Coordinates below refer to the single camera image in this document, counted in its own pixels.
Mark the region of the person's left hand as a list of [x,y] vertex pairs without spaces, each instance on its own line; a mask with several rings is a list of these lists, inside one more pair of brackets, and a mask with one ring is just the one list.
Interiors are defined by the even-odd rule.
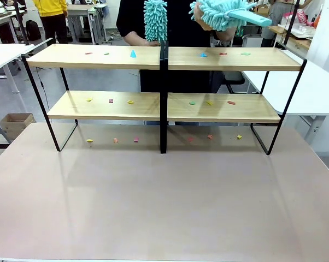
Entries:
[[194,7],[194,20],[202,27],[203,30],[205,31],[212,31],[213,28],[210,27],[208,24],[206,24],[203,20],[202,20],[202,16],[204,14],[203,11],[201,11],[200,9],[201,4],[200,3],[196,3],[195,7]]

